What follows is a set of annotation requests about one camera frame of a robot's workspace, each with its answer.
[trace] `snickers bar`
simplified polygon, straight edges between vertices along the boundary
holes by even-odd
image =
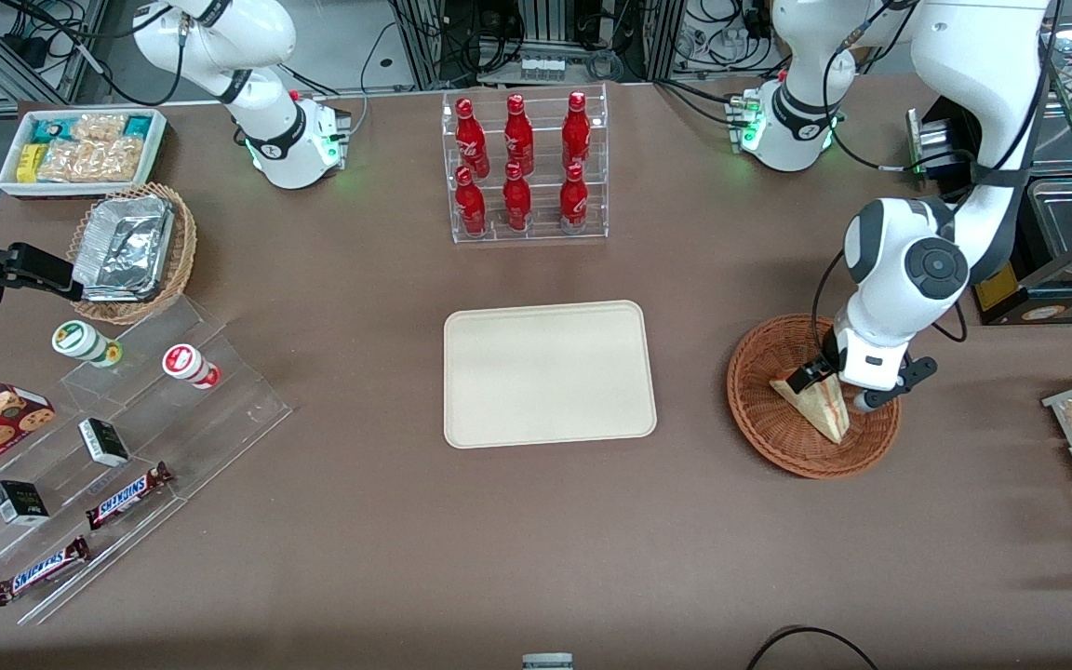
[[[73,544],[69,547],[17,574],[14,580],[0,582],[0,607],[13,601],[39,582],[51,580],[57,572],[71,567],[77,561],[89,561],[89,545],[80,535],[77,535],[77,539],[73,539]]]
[[[157,466],[146,471],[144,476],[140,476],[135,482],[131,482],[122,491],[106,498],[103,504],[86,511],[86,517],[89,518],[89,530],[102,528],[111,518],[118,517],[123,510],[131,508],[132,505],[144,500],[148,493],[155,491],[162,483],[172,478],[172,472],[167,472],[165,463],[159,462]]]

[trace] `clear acrylic bottle rack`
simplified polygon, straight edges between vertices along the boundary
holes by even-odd
[[[586,225],[582,233],[567,235],[561,229],[561,185],[565,183],[565,166],[561,163],[561,126],[569,110],[569,93],[581,90],[586,94],[586,116],[590,117],[590,159],[583,166],[582,181],[590,191],[586,202]],[[609,150],[607,129],[609,111],[607,88],[601,85],[579,88],[523,88],[524,107],[533,122],[536,144],[536,170],[527,175],[533,194],[533,223],[525,233],[516,233],[507,225],[503,204],[503,184],[507,165],[503,128],[507,123],[506,93],[495,89],[459,90],[444,94],[441,115],[442,148],[446,152],[446,189],[449,192],[449,221],[455,242],[489,243],[522,242],[524,240],[574,241],[607,237],[609,224]],[[461,164],[458,153],[458,115],[455,102],[468,98],[474,103],[474,116],[486,133],[486,153],[490,174],[477,180],[486,199],[486,235],[465,234],[458,213],[455,191],[455,169]]]

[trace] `acrylic display shelf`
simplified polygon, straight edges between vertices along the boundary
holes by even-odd
[[[293,412],[229,346],[222,324],[187,297],[136,323],[118,341],[123,346],[119,364],[106,370],[77,366],[46,392],[56,419],[0,458],[0,479],[34,483],[51,515],[34,528],[8,525],[0,517],[0,581],[60,551],[77,535],[85,535],[92,555],[0,608],[18,624],[50,616]],[[179,342],[193,344],[222,370],[217,386],[199,390],[163,373],[163,353]],[[77,430],[89,416],[114,423],[131,452],[126,465],[90,461]],[[161,461],[175,479],[90,532],[86,510]]]
[[[446,190],[449,192],[449,221],[455,242],[490,243],[523,242],[531,240],[574,241],[607,237],[608,220],[609,150],[607,129],[610,121],[607,88],[579,86],[579,88],[524,88],[524,106],[533,122],[536,144],[536,169],[527,175],[527,185],[533,194],[533,223],[525,233],[516,233],[507,225],[503,204],[503,183],[506,180],[506,143],[503,128],[507,123],[506,99],[494,90],[463,90],[446,93],[442,102],[441,139],[446,162]],[[561,185],[565,183],[565,166],[561,163],[561,126],[568,111],[569,93],[581,90],[586,94],[586,116],[590,117],[590,158],[583,165],[582,181],[590,191],[586,199],[586,225],[582,233],[567,235],[561,229]],[[486,153],[490,159],[490,174],[477,180],[486,199],[486,235],[471,237],[465,234],[458,215],[455,191],[455,169],[461,164],[458,153],[458,115],[455,102],[468,98],[474,103],[474,116],[486,132]]]

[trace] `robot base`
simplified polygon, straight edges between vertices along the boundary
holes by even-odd
[[[349,151],[349,116],[340,118],[332,107],[314,101],[297,103],[306,111],[306,131],[284,158],[259,157],[247,144],[255,167],[280,188],[310,187],[330,172],[344,169]]]

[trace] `food rack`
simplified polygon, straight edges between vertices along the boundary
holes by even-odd
[[[8,525],[0,517],[0,581],[62,550],[77,535],[85,535],[92,555],[1,607],[0,616],[17,624],[48,619],[293,414],[267,378],[230,346],[222,324],[188,297],[117,340],[123,359],[108,369],[78,364],[44,393],[56,419],[0,458],[0,479],[34,483],[51,515],[35,526]],[[161,357],[180,342],[193,344],[222,370],[217,386],[199,390],[163,373]],[[115,425],[131,453],[126,465],[107,467],[89,458],[77,429],[89,416]],[[86,510],[161,461],[175,479],[90,532]]]

